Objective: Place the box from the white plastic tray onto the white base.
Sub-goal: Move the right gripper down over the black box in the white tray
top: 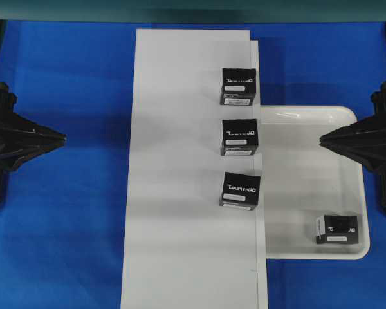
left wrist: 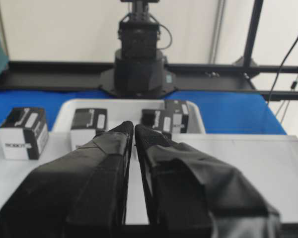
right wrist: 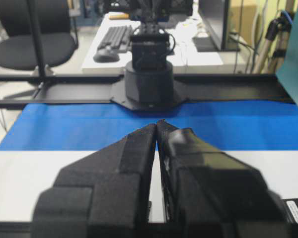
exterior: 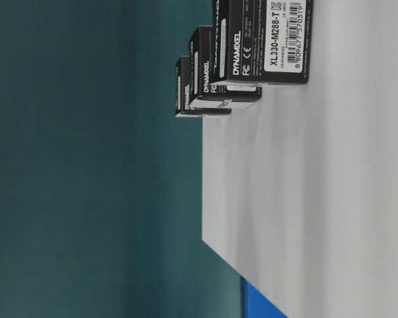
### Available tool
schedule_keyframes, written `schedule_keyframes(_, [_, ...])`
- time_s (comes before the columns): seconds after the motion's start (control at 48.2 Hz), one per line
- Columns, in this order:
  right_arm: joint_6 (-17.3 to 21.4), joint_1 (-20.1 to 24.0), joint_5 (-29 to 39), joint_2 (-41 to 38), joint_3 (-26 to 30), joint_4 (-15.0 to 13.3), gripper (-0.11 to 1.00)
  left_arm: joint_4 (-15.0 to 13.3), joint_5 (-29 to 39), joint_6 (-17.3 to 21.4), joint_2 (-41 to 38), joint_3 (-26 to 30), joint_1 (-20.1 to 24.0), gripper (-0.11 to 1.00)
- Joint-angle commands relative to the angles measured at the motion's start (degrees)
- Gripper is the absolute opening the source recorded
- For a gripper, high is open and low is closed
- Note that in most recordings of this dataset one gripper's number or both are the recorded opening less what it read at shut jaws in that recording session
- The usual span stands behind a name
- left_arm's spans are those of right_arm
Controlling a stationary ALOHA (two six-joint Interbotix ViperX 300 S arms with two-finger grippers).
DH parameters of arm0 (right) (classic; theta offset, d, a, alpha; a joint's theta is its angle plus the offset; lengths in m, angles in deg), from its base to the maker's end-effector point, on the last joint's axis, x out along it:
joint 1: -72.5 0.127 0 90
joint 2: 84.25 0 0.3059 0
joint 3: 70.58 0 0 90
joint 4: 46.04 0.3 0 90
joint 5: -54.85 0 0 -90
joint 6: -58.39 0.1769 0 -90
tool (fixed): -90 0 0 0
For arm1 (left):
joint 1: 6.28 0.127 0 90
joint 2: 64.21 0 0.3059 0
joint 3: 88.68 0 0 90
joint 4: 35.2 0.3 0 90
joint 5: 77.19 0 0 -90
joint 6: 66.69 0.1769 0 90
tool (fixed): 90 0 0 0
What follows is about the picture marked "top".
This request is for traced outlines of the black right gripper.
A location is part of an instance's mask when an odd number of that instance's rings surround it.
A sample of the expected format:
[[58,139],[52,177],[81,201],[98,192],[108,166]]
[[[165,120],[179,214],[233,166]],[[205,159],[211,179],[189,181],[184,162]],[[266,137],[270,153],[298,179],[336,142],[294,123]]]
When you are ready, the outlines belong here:
[[324,134],[320,137],[319,145],[362,164],[372,173],[385,171],[386,113],[367,117]]

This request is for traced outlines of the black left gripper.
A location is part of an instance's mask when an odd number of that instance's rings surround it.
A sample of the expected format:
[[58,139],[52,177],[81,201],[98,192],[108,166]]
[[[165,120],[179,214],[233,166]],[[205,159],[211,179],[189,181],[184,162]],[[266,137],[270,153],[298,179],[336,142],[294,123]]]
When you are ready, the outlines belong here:
[[67,136],[16,113],[0,119],[0,167],[16,171],[22,164],[65,145]]

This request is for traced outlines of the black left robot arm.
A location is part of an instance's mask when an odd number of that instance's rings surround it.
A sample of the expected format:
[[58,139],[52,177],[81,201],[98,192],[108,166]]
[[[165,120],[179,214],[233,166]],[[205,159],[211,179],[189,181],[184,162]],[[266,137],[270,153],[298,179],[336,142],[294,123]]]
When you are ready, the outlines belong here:
[[[0,51],[6,21],[0,19]],[[8,173],[22,164],[63,147],[66,135],[41,126],[14,112],[17,96],[0,82],[0,203],[5,195]]]

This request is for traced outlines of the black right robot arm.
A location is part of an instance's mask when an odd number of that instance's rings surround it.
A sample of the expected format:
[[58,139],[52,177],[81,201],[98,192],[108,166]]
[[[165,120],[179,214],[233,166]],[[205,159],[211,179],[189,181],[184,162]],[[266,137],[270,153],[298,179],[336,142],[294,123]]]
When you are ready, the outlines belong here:
[[371,102],[373,116],[322,135],[320,146],[363,165],[379,176],[381,207],[386,214],[386,82],[371,95]]

